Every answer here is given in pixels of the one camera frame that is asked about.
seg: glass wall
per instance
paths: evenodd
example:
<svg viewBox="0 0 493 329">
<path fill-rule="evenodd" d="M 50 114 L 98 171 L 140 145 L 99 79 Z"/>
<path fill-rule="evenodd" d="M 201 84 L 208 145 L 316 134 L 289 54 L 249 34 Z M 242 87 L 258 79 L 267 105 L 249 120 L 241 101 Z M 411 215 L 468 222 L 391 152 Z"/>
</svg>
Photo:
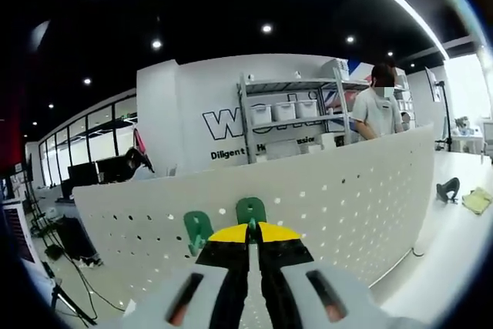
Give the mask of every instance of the glass wall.
<svg viewBox="0 0 493 329">
<path fill-rule="evenodd" d="M 133 146 L 135 124 L 137 99 L 131 96 L 91 112 L 50 136 L 39 144 L 46 186 L 67 180 L 70 166 L 124 155 Z"/>
</svg>

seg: white pegboard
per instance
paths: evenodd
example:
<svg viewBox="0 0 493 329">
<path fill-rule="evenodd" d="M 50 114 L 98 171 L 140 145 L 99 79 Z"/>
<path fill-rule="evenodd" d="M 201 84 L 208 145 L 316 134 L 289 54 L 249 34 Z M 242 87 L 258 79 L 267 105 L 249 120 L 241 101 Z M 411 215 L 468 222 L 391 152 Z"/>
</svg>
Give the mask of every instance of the white pegboard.
<svg viewBox="0 0 493 329">
<path fill-rule="evenodd" d="M 217 231 L 236 224 L 236 202 L 247 196 L 264 202 L 268 222 L 301 233 L 315 259 L 370 285 L 416 241 L 431 192 L 433 154 L 433 133 L 425 127 L 321 153 L 89 186 L 74 194 L 101 258 L 128 282 L 135 300 L 194 263 L 186 212 L 206 212 Z M 260 282 L 258 273 L 250 275 Z M 265 312 L 259 302 L 247 301 L 243 319 L 255 322 L 243 322 L 245 327 L 270 327 L 253 314 Z"/>
</svg>

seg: black ceiling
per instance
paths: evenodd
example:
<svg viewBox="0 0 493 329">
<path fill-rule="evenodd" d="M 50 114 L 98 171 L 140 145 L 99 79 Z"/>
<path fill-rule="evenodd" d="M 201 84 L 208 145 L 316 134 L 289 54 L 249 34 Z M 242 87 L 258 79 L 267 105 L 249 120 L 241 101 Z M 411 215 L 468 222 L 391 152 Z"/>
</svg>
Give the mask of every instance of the black ceiling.
<svg viewBox="0 0 493 329">
<path fill-rule="evenodd" d="M 408 1 L 443 42 L 467 35 L 443 0 Z M 389 50 L 398 60 L 433 46 L 391 0 L 25 0 L 13 12 L 8 70 L 24 86 L 30 140 L 135 87 L 137 69 L 167 59 L 285 52 L 375 63 Z M 28 32 L 47 19 L 42 44 L 28 52 Z M 273 24 L 271 35 L 260 33 L 264 22 Z M 159 52 L 150 47 L 155 37 L 163 40 Z M 82 84 L 86 76 L 92 85 Z"/>
</svg>

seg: green clip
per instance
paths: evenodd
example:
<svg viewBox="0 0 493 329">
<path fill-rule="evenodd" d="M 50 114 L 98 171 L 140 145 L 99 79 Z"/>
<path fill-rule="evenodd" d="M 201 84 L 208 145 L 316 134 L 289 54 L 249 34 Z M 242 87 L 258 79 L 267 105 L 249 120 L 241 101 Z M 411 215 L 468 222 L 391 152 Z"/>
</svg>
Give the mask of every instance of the green clip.
<svg viewBox="0 0 493 329">
<path fill-rule="evenodd" d="M 257 223 L 261 221 L 267 222 L 263 202 L 254 196 L 239 200 L 236 204 L 236 218 L 238 219 L 238 224 L 247 223 L 250 230 L 254 231 Z M 256 241 L 251 238 L 250 244 L 254 243 Z"/>
<path fill-rule="evenodd" d="M 196 257 L 199 250 L 206 245 L 207 240 L 214 234 L 209 217 L 202 211 L 190 211 L 183 216 L 186 232 L 190 238 L 188 248 Z"/>
</svg>

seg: person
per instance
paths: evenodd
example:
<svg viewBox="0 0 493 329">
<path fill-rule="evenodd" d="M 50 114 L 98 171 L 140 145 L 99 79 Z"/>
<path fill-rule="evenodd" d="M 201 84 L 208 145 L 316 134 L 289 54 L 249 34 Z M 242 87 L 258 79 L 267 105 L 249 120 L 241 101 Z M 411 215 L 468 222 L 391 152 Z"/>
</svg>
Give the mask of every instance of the person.
<svg viewBox="0 0 493 329">
<path fill-rule="evenodd" d="M 149 160 L 141 154 L 137 149 L 130 148 L 125 154 L 125 159 L 127 165 L 133 171 L 133 180 L 148 180 L 154 179 L 156 174 L 154 173 L 153 167 L 151 166 Z"/>
<path fill-rule="evenodd" d="M 402 129 L 404 129 L 404 131 L 408 131 L 410 127 L 409 122 L 411 121 L 411 116 L 409 116 L 409 113 L 407 112 L 402 112 L 401 117 L 402 117 Z"/>
<path fill-rule="evenodd" d="M 353 120 L 364 140 L 403 131 L 402 118 L 394 98 L 395 76 L 389 65 L 381 63 L 371 70 L 371 84 L 354 100 Z"/>
</svg>

